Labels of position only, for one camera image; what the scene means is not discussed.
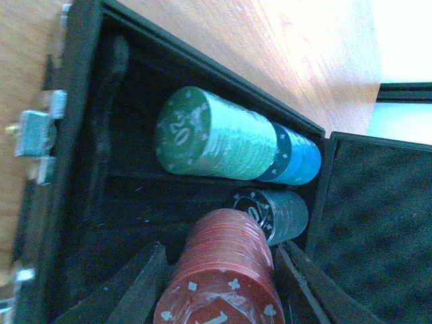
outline open case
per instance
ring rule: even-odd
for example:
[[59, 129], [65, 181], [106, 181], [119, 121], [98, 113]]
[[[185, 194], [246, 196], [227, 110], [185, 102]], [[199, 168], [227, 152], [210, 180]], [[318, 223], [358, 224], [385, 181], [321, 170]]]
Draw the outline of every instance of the open case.
[[[101, 310], [103, 321], [79, 312], [72, 322], [58, 318], [140, 253], [157, 253], [157, 245], [143, 252], [151, 242], [165, 246], [168, 266], [158, 263], [153, 281], [165, 280], [194, 222], [246, 186], [299, 193], [309, 224], [295, 243], [380, 317], [412, 309], [428, 316], [431, 146], [341, 133], [326, 139], [307, 118], [111, 0], [74, 2], [57, 73], [67, 106], [51, 149], [54, 181], [26, 182], [13, 262], [34, 276], [20, 285], [16, 323], [104, 323], [113, 308]], [[315, 142], [318, 176], [291, 187], [167, 173], [153, 150], [156, 118], [168, 96], [189, 85]], [[399, 299], [380, 302], [390, 288]], [[146, 296], [152, 307], [157, 294]]]

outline black case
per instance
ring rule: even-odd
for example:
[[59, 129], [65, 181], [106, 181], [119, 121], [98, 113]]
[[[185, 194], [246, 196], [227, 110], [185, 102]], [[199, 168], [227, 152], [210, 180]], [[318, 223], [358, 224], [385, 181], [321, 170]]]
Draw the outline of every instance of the black case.
[[[24, 191], [13, 261], [36, 269], [36, 278], [20, 290], [16, 323], [55, 320], [149, 242], [164, 244], [173, 265], [194, 221], [222, 207], [235, 188], [299, 193], [310, 221], [295, 242], [313, 256], [322, 228], [333, 230], [321, 218], [325, 220], [336, 159], [344, 165], [351, 156], [367, 160], [365, 147], [378, 147], [408, 151], [408, 156], [423, 152], [423, 163], [431, 161], [427, 145], [341, 133], [324, 138], [323, 128], [111, 0], [72, 5], [59, 82], [67, 91], [67, 109], [51, 151], [57, 157], [55, 181], [49, 186], [27, 181]], [[319, 175], [309, 184], [289, 187], [168, 174], [156, 161], [152, 134], [162, 104], [187, 85], [214, 92], [314, 141], [323, 156]], [[343, 154], [341, 146], [348, 147]], [[349, 178], [350, 171], [345, 172]], [[350, 198], [343, 195], [340, 200]], [[324, 256], [316, 258], [324, 261]]]

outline green poker chip stack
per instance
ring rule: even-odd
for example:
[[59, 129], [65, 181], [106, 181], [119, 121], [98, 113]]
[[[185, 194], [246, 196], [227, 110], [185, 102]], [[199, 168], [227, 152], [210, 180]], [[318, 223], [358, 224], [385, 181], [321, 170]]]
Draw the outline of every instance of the green poker chip stack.
[[164, 105], [155, 146], [168, 172], [252, 180], [272, 164], [277, 139], [262, 115], [187, 86]]

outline poker chip stack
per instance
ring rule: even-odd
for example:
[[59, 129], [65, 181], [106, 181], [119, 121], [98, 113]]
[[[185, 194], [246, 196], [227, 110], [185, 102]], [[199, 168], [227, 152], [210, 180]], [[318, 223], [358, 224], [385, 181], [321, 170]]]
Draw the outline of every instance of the poker chip stack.
[[187, 86], [164, 105], [155, 147], [168, 172], [252, 180], [274, 161], [277, 139], [262, 115]]
[[273, 163], [257, 180], [292, 186], [307, 184], [321, 167], [317, 145], [284, 126], [272, 124], [277, 136], [277, 152]]
[[263, 229], [270, 246], [299, 236], [308, 224], [308, 208], [295, 192], [241, 188], [226, 207], [248, 213]]
[[191, 231], [153, 323], [284, 324], [272, 273], [254, 219], [233, 209], [210, 212]]

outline wooden table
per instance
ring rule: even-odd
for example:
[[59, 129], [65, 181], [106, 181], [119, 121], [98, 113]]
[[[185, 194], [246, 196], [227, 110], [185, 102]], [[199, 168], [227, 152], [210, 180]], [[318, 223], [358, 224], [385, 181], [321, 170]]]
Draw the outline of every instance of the wooden table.
[[[365, 0], [121, 0], [303, 115], [365, 134], [381, 69]], [[0, 123], [29, 109], [41, 87], [49, 26], [60, 0], [0, 5]], [[9, 273], [27, 162], [0, 134], [0, 286]]]

